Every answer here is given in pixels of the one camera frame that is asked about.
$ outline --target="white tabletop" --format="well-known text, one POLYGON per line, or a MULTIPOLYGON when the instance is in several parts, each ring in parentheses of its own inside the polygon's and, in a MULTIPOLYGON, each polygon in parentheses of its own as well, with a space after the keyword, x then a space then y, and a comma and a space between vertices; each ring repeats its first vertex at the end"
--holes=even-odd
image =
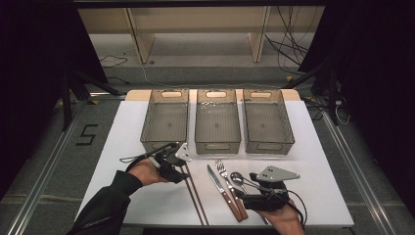
MULTIPOLYGON (((239 115, 242 119, 242 103, 239 100, 239 115)), ((127 164, 120 158, 145 153, 140 143, 141 130, 147 112, 148 102, 121 102, 115 120, 98 161, 91 182, 85 193, 81 207, 104 186, 111 184, 117 169, 125 170, 127 164)), ((239 171, 249 178, 250 172, 260 173, 268 165, 274 165, 300 175, 300 179, 285 181, 287 188, 298 193, 304 200, 308 220, 307 226, 348 227, 353 225, 345 200, 339 190, 333 172, 327 162, 305 104, 302 101, 286 101, 286 108, 296 143, 287 156, 250 155, 245 153, 244 125, 241 125, 242 142, 237 155, 197 155, 194 142, 196 102, 189 106, 188 145, 192 161, 188 163, 190 173, 196 185, 201 205, 194 195, 196 206, 186 183, 159 183, 139 189, 131 195, 131 204, 124 223, 141 226, 179 226, 194 227, 206 225, 232 226, 270 226, 254 211, 247 211, 249 218, 238 222, 226 206, 208 176, 207 165, 214 168, 214 160, 222 159, 228 172, 239 171), (202 222, 198 216, 201 208, 206 218, 202 222)), ((249 186, 250 193, 259 192, 249 186)), ((290 197, 303 212, 300 201, 294 195, 290 197)))

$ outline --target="black sleeve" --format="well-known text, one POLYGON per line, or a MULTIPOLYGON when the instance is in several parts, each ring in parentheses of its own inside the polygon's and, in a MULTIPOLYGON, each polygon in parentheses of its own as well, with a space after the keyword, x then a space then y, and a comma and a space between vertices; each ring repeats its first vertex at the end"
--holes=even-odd
POLYGON ((118 170, 113 183, 85 205, 68 234, 119 234, 129 196, 141 187, 143 183, 137 177, 118 170))

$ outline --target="silver spoon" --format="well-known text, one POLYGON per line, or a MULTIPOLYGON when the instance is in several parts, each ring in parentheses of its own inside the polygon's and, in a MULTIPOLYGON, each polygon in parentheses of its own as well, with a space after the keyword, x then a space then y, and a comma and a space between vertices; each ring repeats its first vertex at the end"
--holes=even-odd
MULTIPOLYGON (((234 182, 236 185, 240 186, 246 194, 249 194, 247 189, 244 187, 244 176, 242 176, 242 174, 240 172, 232 172, 231 173, 231 179, 232 179, 232 182, 234 182)), ((268 219, 266 219, 263 216, 260 216, 260 217, 262 218, 262 221, 265 224, 269 223, 268 219)))

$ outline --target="knife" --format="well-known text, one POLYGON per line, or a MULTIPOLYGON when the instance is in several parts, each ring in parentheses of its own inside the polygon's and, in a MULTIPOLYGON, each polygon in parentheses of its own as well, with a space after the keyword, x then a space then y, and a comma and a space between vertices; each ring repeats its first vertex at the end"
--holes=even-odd
POLYGON ((229 198, 229 195, 225 192, 225 190, 223 189, 222 185, 220 184, 219 180, 217 179, 216 175, 213 173, 213 170, 211 170, 209 165, 207 165, 207 172, 211 180, 213 181, 214 185, 216 185, 217 190, 219 190, 219 193, 222 194, 223 198, 225 199, 226 204, 229 206, 232 213, 235 215, 236 220, 238 220, 238 222, 242 221, 241 214, 239 213, 235 205, 232 203, 231 198, 229 198))

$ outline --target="gray translucent bin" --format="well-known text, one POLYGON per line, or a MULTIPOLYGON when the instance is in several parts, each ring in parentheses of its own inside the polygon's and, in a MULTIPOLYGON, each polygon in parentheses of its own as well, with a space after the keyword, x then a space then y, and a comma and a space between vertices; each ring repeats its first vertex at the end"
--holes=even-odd
POLYGON ((246 152, 287 155, 295 143, 281 90, 244 90, 246 152))
POLYGON ((235 90, 198 90, 195 142, 198 154, 239 152, 241 129, 235 90))
POLYGON ((140 141, 146 152, 187 140, 189 90, 152 90, 140 141))

